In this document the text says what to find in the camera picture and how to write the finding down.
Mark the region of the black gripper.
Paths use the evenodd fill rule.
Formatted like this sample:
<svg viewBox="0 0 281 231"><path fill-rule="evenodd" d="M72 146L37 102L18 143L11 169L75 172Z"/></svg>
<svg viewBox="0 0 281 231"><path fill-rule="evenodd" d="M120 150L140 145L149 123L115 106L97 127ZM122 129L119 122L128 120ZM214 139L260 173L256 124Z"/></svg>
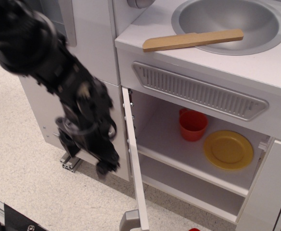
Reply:
<svg viewBox="0 0 281 231"><path fill-rule="evenodd" d="M79 128L70 120L56 120L59 140L70 157L83 150L94 156L98 163L98 178L104 180L109 172L117 172L120 168L119 155L110 139L103 136L97 123L88 128Z"/></svg>

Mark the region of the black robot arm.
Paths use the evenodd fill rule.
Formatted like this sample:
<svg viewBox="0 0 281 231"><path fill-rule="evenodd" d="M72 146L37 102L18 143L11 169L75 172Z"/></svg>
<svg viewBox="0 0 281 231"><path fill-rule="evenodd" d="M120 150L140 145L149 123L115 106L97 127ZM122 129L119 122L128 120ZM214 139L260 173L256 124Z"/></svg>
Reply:
<svg viewBox="0 0 281 231"><path fill-rule="evenodd" d="M70 157L80 151L94 156L100 178L117 171L119 155L112 144L117 127L105 84L68 51L54 24L22 0L0 0L0 65L33 77L58 96L64 110L55 121L58 138Z"/></svg>

